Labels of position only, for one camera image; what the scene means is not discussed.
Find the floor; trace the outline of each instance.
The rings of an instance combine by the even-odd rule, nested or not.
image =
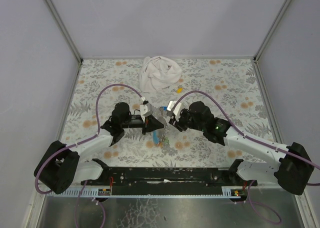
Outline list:
[[[272,140],[267,119],[250,59],[176,59],[182,68],[178,84],[157,93],[143,93],[158,109],[182,94],[200,90],[213,96],[239,127],[247,132]],[[84,60],[74,96],[70,105],[61,141],[72,144],[97,132],[95,103],[98,93],[107,85],[124,83],[138,88],[142,59],[87,59]],[[182,85],[178,94],[175,88]],[[223,118],[221,112],[206,97],[192,94],[183,100],[188,107],[192,102],[203,101],[211,112]],[[139,108],[140,99],[131,90],[113,87],[99,101],[99,119],[103,123],[114,105],[126,102],[131,111]],[[165,139],[154,144],[151,134],[142,135],[140,129],[125,131],[122,140],[106,147],[92,157],[109,166],[136,167],[229,167],[234,159],[259,161],[241,150],[233,150],[208,142],[197,131],[179,132],[166,126]],[[280,213],[283,224],[278,227],[303,227],[295,197],[282,189],[253,189],[252,199],[270,205]],[[50,197],[44,200],[38,228],[75,227],[76,200],[70,197]],[[257,216],[250,205],[233,204],[226,199],[119,199],[110,198],[103,203],[106,210],[104,227],[113,228],[211,228],[211,227],[262,227],[273,225]],[[259,211],[267,218],[277,220],[265,209]],[[100,227],[102,212],[86,198],[80,199],[78,208],[80,227]]]
[[[234,123],[247,132],[272,140],[273,136],[262,102],[250,59],[176,59],[182,68],[178,84],[155,93],[142,95],[156,107],[155,116],[161,116],[161,106],[176,101],[182,94],[200,90],[215,98]],[[124,83],[139,87],[139,69],[142,59],[87,59],[84,60],[78,84],[65,123],[62,142],[80,141],[97,132],[95,103],[99,92],[107,85]],[[182,85],[182,93],[175,88]],[[223,118],[219,109],[200,94],[187,96],[186,107],[203,101],[216,117]],[[104,123],[118,102],[130,105],[131,112],[139,108],[140,99],[130,89],[113,87],[106,90],[99,101],[99,120]],[[106,147],[89,158],[98,158],[109,166],[134,167],[229,167],[234,159],[260,161],[241,150],[213,144],[198,131],[179,132],[173,126],[165,128],[165,137],[154,144],[152,135],[142,135],[140,129],[127,129],[125,136],[112,147]]]

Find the patterned tablecloth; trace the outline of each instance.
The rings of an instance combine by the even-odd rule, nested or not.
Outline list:
[[[249,59],[176,59],[182,68],[178,84],[154,93],[142,93],[156,107],[176,101],[184,93],[199,90],[210,94],[229,114],[234,123],[247,132],[272,140],[267,112]],[[95,103],[99,92],[107,85],[123,83],[138,91],[139,69],[142,59],[98,59],[84,60],[78,84],[70,105],[64,127],[62,142],[72,144],[97,132]],[[183,91],[178,94],[177,85]],[[220,110],[201,94],[187,96],[186,107],[192,102],[203,101],[216,116],[223,118]],[[98,105],[99,120],[103,124],[118,102],[130,105],[131,112],[139,109],[140,98],[130,89],[114,86],[106,90]],[[88,159],[98,158],[109,166],[133,167],[228,167],[234,159],[251,162],[260,161],[241,150],[207,141],[199,131],[179,132],[173,126],[165,129],[165,138],[154,144],[152,135],[141,134],[141,129],[126,129],[117,144],[96,152]]]

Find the white wall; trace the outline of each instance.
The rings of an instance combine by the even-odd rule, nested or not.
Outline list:
[[[253,56],[284,0],[53,0],[83,57]]]
[[[260,68],[284,141],[301,143],[320,164],[320,0],[293,0]],[[320,182],[314,170],[310,179]],[[320,187],[309,187],[320,217]]]
[[[77,62],[43,0],[0,0],[0,226],[19,228]]]

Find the crumpled towel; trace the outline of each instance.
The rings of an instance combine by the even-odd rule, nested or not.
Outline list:
[[[163,56],[144,58],[140,70],[139,88],[142,92],[151,93],[166,88],[180,79],[180,66]]]

